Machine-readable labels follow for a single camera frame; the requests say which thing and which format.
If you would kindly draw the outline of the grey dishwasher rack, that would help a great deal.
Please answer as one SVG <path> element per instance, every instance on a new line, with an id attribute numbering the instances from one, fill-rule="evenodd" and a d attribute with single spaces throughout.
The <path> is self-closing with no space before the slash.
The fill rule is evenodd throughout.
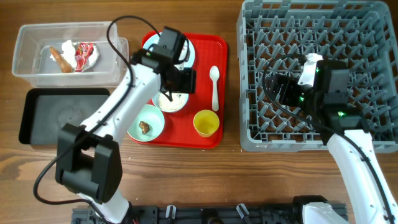
<path id="1" fill-rule="evenodd" d="M 245 1 L 236 23 L 240 143 L 245 151 L 322 149 L 313 128 L 268 102 L 261 77 L 298 78 L 292 54 L 316 53 L 350 69 L 349 103 L 364 113 L 378 153 L 397 150 L 397 38 L 381 1 Z"/>

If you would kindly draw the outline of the white plastic spoon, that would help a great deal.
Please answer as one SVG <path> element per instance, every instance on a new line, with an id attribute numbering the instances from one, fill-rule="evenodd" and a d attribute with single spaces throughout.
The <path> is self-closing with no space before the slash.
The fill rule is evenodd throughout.
<path id="1" fill-rule="evenodd" d="M 211 102 L 211 107 L 213 111 L 218 111 L 219 110 L 219 101 L 218 101 L 218 87 L 217 87 L 217 81 L 220 77 L 220 71 L 216 65 L 212 66 L 210 68 L 210 78 L 213 84 L 213 89 L 212 89 L 212 102 Z"/>

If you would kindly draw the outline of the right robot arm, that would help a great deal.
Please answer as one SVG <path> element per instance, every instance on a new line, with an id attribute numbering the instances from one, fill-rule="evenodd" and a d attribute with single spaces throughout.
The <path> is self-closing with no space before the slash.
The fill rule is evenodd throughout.
<path id="1" fill-rule="evenodd" d="M 397 202 L 377 161 L 362 111 L 348 104 L 349 69 L 338 60 L 305 60 L 299 79 L 261 78 L 264 94 L 284 113 L 299 107 L 333 156 L 343 177 L 356 223 L 397 223 Z"/>

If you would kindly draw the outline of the brown food scrap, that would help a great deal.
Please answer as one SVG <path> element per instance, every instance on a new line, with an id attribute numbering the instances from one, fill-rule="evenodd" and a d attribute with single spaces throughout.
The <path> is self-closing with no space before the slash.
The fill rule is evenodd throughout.
<path id="1" fill-rule="evenodd" d="M 144 135 L 146 135 L 150 131 L 149 124 L 144 122 L 144 121 L 140 121 L 139 127 L 140 127 L 140 129 L 142 131 L 142 134 L 144 134 Z"/>

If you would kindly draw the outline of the red serving tray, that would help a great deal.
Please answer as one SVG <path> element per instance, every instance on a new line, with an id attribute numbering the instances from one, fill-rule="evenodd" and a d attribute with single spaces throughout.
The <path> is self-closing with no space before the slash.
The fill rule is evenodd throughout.
<path id="1" fill-rule="evenodd" d="M 170 147 L 187 147 L 211 149 L 217 146 L 223 137 L 224 103 L 227 80 L 228 45 L 217 35 L 185 34 L 190 44 L 191 55 L 194 59 L 185 64 L 197 71 L 197 85 L 194 95 L 190 95 L 187 105 L 175 113 L 164 113 L 165 126 L 154 140 L 146 145 L 160 145 Z M 194 116 L 201 110 L 211 109 L 212 80 L 210 69 L 218 67 L 220 77 L 217 81 L 219 110 L 216 112 L 220 119 L 220 126 L 208 138 L 201 137 L 193 125 Z"/>

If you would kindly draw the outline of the yellow cup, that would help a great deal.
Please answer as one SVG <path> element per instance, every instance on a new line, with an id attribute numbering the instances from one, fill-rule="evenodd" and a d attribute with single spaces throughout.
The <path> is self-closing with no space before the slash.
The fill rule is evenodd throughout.
<path id="1" fill-rule="evenodd" d="M 220 119 L 212 110 L 201 110 L 194 116 L 193 125 L 201 137 L 208 138 L 218 130 Z"/>

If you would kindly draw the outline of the clear plastic bin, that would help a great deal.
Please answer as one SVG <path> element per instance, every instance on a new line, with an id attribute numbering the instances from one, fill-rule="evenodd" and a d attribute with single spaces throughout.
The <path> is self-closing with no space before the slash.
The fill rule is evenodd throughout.
<path id="1" fill-rule="evenodd" d="M 117 86 L 127 71 L 126 64 L 106 38 L 110 22 L 67 22 L 29 24 L 19 29 L 14 49 L 12 74 L 33 87 Z M 78 73 L 63 73 L 49 48 L 63 53 L 65 42 L 75 47 L 92 42 L 99 58 L 94 65 Z"/>

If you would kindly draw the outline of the light blue plate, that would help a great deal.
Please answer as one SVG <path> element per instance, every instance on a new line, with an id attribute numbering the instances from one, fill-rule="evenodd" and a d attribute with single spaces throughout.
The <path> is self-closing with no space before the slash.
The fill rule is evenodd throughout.
<path id="1" fill-rule="evenodd" d="M 152 44 L 157 44 L 160 37 L 157 34 L 151 35 L 147 40 L 144 41 L 143 49 L 148 49 Z M 190 40 L 183 46 L 182 53 L 180 54 L 179 60 L 184 60 L 183 63 L 176 64 L 175 67 L 179 70 L 184 68 L 192 68 L 195 62 L 195 48 Z"/>

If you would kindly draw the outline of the white tissue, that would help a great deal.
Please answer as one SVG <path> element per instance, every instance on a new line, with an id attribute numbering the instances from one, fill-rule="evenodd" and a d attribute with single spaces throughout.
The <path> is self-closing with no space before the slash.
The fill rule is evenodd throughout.
<path id="1" fill-rule="evenodd" d="M 73 72 L 76 72 L 75 71 L 75 69 L 76 69 L 75 52 L 80 43 L 81 42 L 72 42 L 71 40 L 68 40 L 62 44 L 62 53 L 60 53 L 60 55 L 72 66 Z M 99 57 L 100 57 L 100 53 L 98 51 L 97 46 L 94 44 L 94 51 L 91 54 L 91 56 L 88 58 L 88 63 L 85 65 L 82 72 L 91 68 L 96 63 L 96 61 L 99 59 Z M 51 54 L 50 58 L 54 62 L 56 62 L 56 60 L 54 59 L 52 54 Z"/>

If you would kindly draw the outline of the black plastic tray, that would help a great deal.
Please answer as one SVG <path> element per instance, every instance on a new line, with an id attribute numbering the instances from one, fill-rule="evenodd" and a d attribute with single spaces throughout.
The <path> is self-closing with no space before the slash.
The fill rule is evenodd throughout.
<path id="1" fill-rule="evenodd" d="M 25 98 L 19 142 L 45 146 L 57 143 L 58 132 L 78 126 L 110 96 L 105 88 L 34 88 Z"/>

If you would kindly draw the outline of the red snack wrapper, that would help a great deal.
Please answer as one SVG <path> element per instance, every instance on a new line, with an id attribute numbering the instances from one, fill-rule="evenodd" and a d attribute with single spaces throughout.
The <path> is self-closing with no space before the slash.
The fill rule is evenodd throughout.
<path id="1" fill-rule="evenodd" d="M 76 72 L 82 72 L 85 65 L 88 63 L 88 58 L 94 51 L 94 43 L 81 42 L 75 52 Z"/>

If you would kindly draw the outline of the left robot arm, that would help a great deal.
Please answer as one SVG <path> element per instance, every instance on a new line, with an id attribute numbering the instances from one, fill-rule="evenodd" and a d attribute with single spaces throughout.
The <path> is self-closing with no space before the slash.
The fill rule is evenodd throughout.
<path id="1" fill-rule="evenodd" d="M 79 126 L 66 124 L 58 135 L 55 180 L 76 193 L 108 223 L 125 223 L 131 204 L 121 195 L 119 146 L 144 105 L 158 92 L 194 93 L 196 72 L 179 70 L 187 61 L 188 40 L 165 27 L 158 43 L 140 49 L 127 63 L 124 80 L 105 103 Z"/>

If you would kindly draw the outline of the orange carrot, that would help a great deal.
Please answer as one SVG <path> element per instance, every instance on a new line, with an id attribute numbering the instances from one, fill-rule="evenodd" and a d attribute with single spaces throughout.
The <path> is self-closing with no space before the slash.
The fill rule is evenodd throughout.
<path id="1" fill-rule="evenodd" d="M 72 66 L 60 55 L 60 53 L 54 47 L 49 47 L 49 50 L 63 73 L 73 72 Z"/>

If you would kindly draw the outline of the light blue rice bowl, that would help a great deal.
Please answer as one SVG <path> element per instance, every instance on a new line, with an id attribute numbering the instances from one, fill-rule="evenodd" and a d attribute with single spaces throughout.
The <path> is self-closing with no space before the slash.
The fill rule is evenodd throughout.
<path id="1" fill-rule="evenodd" d="M 170 101 L 163 93 L 158 92 L 153 98 L 154 106 L 163 112 L 174 113 L 181 110 L 188 102 L 189 94 L 172 93 L 172 101 Z"/>

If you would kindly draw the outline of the green bowl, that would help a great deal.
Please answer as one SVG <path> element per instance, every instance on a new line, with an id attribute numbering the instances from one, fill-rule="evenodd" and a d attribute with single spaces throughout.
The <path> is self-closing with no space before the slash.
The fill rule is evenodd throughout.
<path id="1" fill-rule="evenodd" d="M 149 127 L 145 134 L 140 126 L 141 122 Z M 133 140 L 149 142 L 159 137 L 164 127 L 165 118 L 161 110 L 153 105 L 145 105 L 130 125 L 127 133 Z"/>

